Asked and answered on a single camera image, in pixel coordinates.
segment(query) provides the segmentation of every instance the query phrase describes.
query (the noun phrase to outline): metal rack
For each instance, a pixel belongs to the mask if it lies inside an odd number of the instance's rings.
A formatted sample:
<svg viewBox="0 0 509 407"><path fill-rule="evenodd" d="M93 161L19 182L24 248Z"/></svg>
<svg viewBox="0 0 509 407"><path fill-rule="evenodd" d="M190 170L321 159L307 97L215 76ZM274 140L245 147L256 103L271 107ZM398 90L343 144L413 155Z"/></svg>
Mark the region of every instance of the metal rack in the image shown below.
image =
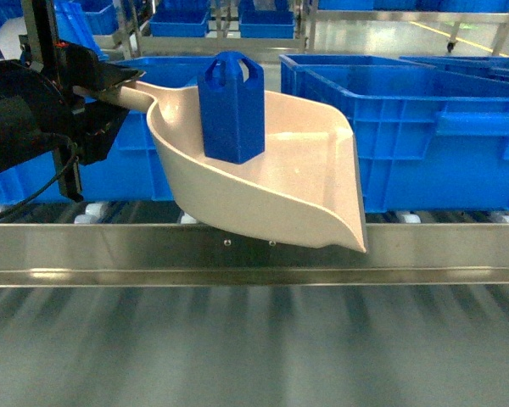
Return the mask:
<svg viewBox="0 0 509 407"><path fill-rule="evenodd" d="M370 252L359 254L171 224L170 206L117 203L111 224L79 226L60 223L79 204L41 205L0 224L0 287L509 283L509 224L482 213L423 213L416 225L369 215Z"/></svg>
<svg viewBox="0 0 509 407"><path fill-rule="evenodd" d="M452 51L462 23L493 23L499 24L495 34L493 55L499 55L509 34L509 13L438 13L408 11L327 11L319 10L319 0L313 0L307 9L309 15L309 47L308 52L314 53L316 23L318 21L425 21L455 23L450 34L447 50Z"/></svg>
<svg viewBox="0 0 509 407"><path fill-rule="evenodd" d="M252 39L229 38L231 22L238 21L238 13L231 7L230 0L218 4L212 2L212 19L215 21L215 37L206 38L175 38L154 37L148 34L148 22L137 29L132 23L126 25L122 32L119 29L109 36L95 36L104 49L118 46L122 39L134 32L137 36L138 53L141 55L166 55L177 53L213 54L223 50L239 50L240 52L260 57L262 53L314 53L316 25L322 21L392 21L392 22L453 22L447 44L448 52L452 52L456 45L462 23L492 23L498 24L495 34L493 55L499 55L509 34L509 13L440 13L440 12L408 12L408 11L328 11L319 10L319 0L313 0L311 6L304 0L296 0L294 12L298 26L294 39Z"/></svg>

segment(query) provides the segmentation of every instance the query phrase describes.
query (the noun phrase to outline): robotic arm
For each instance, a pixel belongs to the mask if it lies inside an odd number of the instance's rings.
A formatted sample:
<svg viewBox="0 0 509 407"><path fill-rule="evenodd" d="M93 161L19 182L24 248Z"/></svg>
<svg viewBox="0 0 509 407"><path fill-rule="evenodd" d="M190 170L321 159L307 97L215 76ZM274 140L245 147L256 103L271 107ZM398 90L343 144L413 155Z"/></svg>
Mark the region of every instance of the robotic arm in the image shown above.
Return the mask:
<svg viewBox="0 0 509 407"><path fill-rule="evenodd" d="M128 110L86 103L74 86L101 92L142 72L98 61L88 48L59 39L53 0L22 0L27 36L21 60L0 52L0 172L53 151L59 189L83 199L78 164L107 158Z"/></svg>

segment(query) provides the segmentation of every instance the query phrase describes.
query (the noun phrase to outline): stacked blue bins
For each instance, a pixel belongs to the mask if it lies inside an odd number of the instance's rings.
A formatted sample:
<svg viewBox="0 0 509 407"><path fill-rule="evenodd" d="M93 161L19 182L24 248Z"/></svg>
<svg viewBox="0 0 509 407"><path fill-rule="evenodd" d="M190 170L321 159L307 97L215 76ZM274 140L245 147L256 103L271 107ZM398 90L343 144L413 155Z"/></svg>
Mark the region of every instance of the stacked blue bins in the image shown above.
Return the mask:
<svg viewBox="0 0 509 407"><path fill-rule="evenodd" d="M355 131L366 212L509 210L509 83L417 66L315 67L305 97Z"/></svg>
<svg viewBox="0 0 509 407"><path fill-rule="evenodd" d="M80 44L83 47L91 48L100 60L108 58L94 41L92 33L88 28L87 19L79 4L55 0L54 9L60 38L68 42ZM22 15L23 10L20 7L20 1L0 1L0 27L7 20L22 17Z"/></svg>
<svg viewBox="0 0 509 407"><path fill-rule="evenodd" d="M91 48L101 61L109 58L94 41L87 17L83 13L80 4L55 0L54 10L61 39Z"/></svg>
<svg viewBox="0 0 509 407"><path fill-rule="evenodd" d="M239 4L239 31L242 38L294 38L296 22L288 1L275 0L273 9L256 9L253 0Z"/></svg>
<svg viewBox="0 0 509 407"><path fill-rule="evenodd" d="M85 12L91 31L95 36L108 36L119 29L117 13L113 6L113 0L73 0L81 5ZM129 0L122 2L125 17L129 20L132 16ZM134 6L140 9L142 0L135 0Z"/></svg>
<svg viewBox="0 0 509 407"><path fill-rule="evenodd" d="M147 74L143 80L158 86L196 84L196 76L213 60L210 57L155 57L121 63ZM54 174L50 153L0 174L0 204L15 204L39 189ZM170 187L147 128L145 114L130 112L108 158L81 166L83 196L87 201L172 200ZM52 185L35 202L66 202Z"/></svg>
<svg viewBox="0 0 509 407"><path fill-rule="evenodd" d="M509 82L509 58L501 57L401 57L441 70Z"/></svg>
<svg viewBox="0 0 509 407"><path fill-rule="evenodd" d="M153 36L204 37L210 31L207 0L164 0L149 22Z"/></svg>
<svg viewBox="0 0 509 407"><path fill-rule="evenodd" d="M280 55L281 92L303 97L305 72L312 67L328 65L411 65L399 59L373 57L371 55Z"/></svg>

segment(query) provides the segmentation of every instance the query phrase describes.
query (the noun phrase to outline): metal shelf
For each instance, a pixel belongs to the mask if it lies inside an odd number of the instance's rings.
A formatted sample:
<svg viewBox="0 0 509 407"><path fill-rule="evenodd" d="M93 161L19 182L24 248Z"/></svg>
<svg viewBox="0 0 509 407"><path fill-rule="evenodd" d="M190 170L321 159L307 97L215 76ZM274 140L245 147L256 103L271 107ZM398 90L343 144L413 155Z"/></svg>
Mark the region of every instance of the metal shelf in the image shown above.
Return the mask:
<svg viewBox="0 0 509 407"><path fill-rule="evenodd" d="M315 50L316 23L318 21L425 21L425 22L454 22L455 26L450 34L449 52L456 44L456 37L461 23L494 23L500 27L495 34L493 55L499 55L509 34L509 13L440 13L440 12L410 12L410 11L329 11L319 10L319 0L313 0L310 7L305 7L309 15L309 47L310 53Z"/></svg>
<svg viewBox="0 0 509 407"><path fill-rule="evenodd" d="M509 225L368 224L367 233L370 253L359 254L208 226L0 225L0 287L509 282Z"/></svg>

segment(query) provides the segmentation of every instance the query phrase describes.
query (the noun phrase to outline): white scoop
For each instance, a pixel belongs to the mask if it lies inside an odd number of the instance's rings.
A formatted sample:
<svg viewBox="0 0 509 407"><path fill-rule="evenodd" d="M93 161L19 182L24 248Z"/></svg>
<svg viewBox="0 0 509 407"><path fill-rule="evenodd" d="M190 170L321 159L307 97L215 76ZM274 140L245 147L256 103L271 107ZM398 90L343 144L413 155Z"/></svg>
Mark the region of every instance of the white scoop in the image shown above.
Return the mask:
<svg viewBox="0 0 509 407"><path fill-rule="evenodd" d="M195 86L138 81L98 98L147 112L174 198L197 220L278 243L366 252L355 139L335 108L266 91L266 150L231 164L204 155Z"/></svg>

